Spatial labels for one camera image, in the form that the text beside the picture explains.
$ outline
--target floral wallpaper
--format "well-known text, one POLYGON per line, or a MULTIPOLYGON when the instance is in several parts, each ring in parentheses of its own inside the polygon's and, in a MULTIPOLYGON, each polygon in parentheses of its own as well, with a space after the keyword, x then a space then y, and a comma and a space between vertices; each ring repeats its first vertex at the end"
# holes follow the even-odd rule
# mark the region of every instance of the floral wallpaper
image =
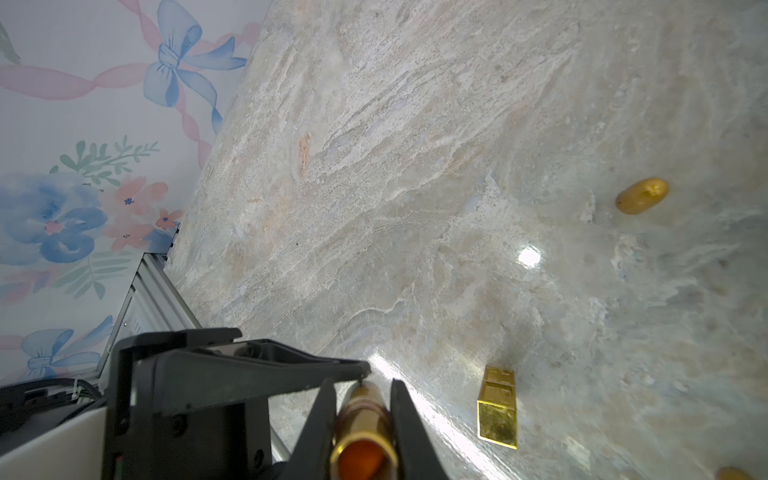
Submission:
POLYGON ((141 256, 184 221, 269 5, 0 4, 0 385, 98 364, 141 256))

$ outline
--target gold cylindrical object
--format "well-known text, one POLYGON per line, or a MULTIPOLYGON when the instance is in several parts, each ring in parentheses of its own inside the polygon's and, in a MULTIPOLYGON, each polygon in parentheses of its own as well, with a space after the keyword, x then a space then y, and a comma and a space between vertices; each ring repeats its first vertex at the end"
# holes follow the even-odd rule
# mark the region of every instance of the gold cylindrical object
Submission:
POLYGON ((717 472, 717 480, 755 480, 752 475, 744 470, 734 467, 721 468, 717 472))
POLYGON ((379 388, 360 382, 346 394, 336 418, 330 457, 332 480, 393 480, 398 459, 392 420, 379 388))
POLYGON ((670 186, 660 178, 640 180, 616 197, 616 208, 627 215, 637 215, 661 202, 670 186))

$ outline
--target black cable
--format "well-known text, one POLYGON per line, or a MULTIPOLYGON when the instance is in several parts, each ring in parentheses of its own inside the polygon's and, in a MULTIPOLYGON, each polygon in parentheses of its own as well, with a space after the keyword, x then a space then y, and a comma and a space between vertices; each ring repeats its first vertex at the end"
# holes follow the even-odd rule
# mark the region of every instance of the black cable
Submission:
MULTIPOLYGON (((13 392, 15 390, 35 390, 43 389, 48 386, 64 386, 74 387, 74 379, 43 379, 32 380, 31 382, 17 383, 15 385, 4 386, 0 388, 0 395, 7 392, 13 392)), ((92 384, 85 380, 78 380, 78 386, 82 388, 81 394, 87 396, 89 399, 99 400, 101 398, 101 392, 92 384)))
POLYGON ((107 399, 105 397, 102 397, 99 400, 94 400, 93 402, 84 403, 83 405, 77 407, 72 412, 69 412, 67 416, 65 416, 63 419, 59 420, 56 426, 59 426, 64 422, 72 420, 74 417, 80 415, 81 413, 86 413, 89 410, 98 409, 105 405, 107 405, 107 399))

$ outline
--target gold block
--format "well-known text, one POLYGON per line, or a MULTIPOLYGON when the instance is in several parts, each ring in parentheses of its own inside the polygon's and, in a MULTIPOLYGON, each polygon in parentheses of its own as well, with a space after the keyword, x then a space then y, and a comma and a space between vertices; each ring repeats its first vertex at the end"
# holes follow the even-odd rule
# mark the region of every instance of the gold block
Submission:
POLYGON ((485 367, 478 397, 478 437, 510 449, 518 447, 515 373, 485 367))

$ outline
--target marble tabletop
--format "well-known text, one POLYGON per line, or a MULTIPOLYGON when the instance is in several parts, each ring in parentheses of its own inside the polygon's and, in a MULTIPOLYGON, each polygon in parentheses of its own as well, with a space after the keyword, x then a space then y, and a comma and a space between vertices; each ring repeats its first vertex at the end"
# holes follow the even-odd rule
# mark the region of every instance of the marble tabletop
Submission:
MULTIPOLYGON (((766 47, 747 0, 278 0, 166 272, 405 380, 455 480, 766 476, 766 47)), ((289 447, 313 396, 270 401, 289 447)))

